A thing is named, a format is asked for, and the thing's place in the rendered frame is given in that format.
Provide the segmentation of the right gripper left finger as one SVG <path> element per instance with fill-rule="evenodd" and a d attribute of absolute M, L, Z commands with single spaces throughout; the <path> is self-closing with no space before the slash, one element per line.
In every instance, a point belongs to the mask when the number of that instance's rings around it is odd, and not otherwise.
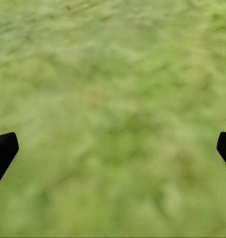
<path fill-rule="evenodd" d="M 0 135 L 0 180 L 19 150 L 14 132 Z"/>

